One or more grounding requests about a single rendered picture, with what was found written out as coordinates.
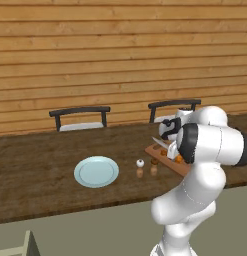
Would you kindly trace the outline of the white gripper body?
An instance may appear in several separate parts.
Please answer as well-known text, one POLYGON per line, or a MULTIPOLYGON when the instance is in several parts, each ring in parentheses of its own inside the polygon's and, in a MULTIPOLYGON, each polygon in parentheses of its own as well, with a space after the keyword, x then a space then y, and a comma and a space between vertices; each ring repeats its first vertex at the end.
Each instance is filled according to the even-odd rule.
POLYGON ((174 160, 176 158, 176 156, 179 154, 178 150, 177 150, 177 144, 175 141, 173 141, 167 149, 167 157, 171 160, 174 160))

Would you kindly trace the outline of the orange-brown meat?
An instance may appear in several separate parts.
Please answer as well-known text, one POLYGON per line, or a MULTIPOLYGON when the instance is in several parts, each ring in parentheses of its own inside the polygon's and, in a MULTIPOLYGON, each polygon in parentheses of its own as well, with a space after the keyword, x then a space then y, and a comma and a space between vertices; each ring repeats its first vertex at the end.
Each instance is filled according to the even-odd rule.
MULTIPOLYGON (((161 154, 162 156, 167 157, 167 149, 162 148, 161 151, 160 151, 160 154, 161 154)), ((183 157, 182 157, 180 154, 178 154, 178 155, 176 156, 176 158, 175 158, 174 160, 171 160, 171 161, 176 162, 176 163, 182 163, 182 162, 183 162, 183 157)))

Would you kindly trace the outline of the silver kitchen knife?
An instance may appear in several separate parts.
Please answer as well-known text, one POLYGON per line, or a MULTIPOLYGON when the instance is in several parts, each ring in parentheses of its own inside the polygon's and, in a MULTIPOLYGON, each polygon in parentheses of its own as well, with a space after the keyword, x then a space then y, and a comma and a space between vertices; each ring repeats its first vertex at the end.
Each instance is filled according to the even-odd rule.
POLYGON ((152 139, 161 147, 165 148, 165 149, 169 149, 169 145, 164 143, 162 140, 156 139, 155 137, 152 136, 152 139))

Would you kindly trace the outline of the wooden cutting board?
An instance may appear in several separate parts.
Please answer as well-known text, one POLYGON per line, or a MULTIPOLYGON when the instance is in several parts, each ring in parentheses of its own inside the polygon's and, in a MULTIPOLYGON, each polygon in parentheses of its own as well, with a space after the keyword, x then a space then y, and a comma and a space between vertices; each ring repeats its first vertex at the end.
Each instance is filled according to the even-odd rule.
POLYGON ((181 176, 186 176, 190 171, 190 165, 187 164, 184 159, 182 163, 176 163, 169 160, 167 157, 162 156, 160 151, 163 147, 158 145, 157 143, 148 146, 145 149, 145 152, 150 155, 152 158, 158 159, 159 163, 165 165, 167 168, 173 170, 181 176))

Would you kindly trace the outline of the light blue plate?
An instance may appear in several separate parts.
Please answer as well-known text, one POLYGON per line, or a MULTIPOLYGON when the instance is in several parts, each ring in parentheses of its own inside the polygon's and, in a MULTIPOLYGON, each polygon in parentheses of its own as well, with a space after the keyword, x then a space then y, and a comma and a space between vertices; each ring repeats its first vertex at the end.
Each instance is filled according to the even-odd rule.
POLYGON ((111 158, 92 156, 81 160, 74 169, 75 180, 87 188, 101 188, 113 183, 119 167, 111 158))

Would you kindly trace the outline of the pale green open drawer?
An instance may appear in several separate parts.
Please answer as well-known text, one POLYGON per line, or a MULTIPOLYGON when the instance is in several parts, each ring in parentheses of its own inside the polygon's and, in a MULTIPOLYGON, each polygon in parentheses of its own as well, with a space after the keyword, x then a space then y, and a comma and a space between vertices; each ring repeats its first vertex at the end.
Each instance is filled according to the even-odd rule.
POLYGON ((0 256, 41 256, 41 254, 33 232, 27 230, 22 246, 0 250, 0 256))

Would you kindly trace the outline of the black chair with white seat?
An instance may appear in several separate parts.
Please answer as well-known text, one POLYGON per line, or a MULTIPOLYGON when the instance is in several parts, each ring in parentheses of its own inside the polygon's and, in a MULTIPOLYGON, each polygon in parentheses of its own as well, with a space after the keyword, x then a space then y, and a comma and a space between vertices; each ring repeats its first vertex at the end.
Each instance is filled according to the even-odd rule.
POLYGON ((164 106, 173 106, 173 105, 190 105, 191 110, 195 111, 197 105, 201 104, 201 99, 180 99, 180 100, 169 100, 169 101, 160 101, 148 104, 148 108, 151 110, 149 123, 154 123, 156 109, 164 106))
POLYGON ((67 109, 53 110, 49 112, 50 117, 55 118, 56 130, 58 132, 74 131, 74 130, 86 130, 86 129, 96 129, 103 128, 107 126, 107 116, 106 114, 111 111, 109 106, 85 106, 85 107, 74 107, 67 109), (89 123, 77 123, 61 125, 60 117, 63 115, 70 115, 76 113, 94 113, 98 112, 101 114, 100 122, 89 122, 89 123))

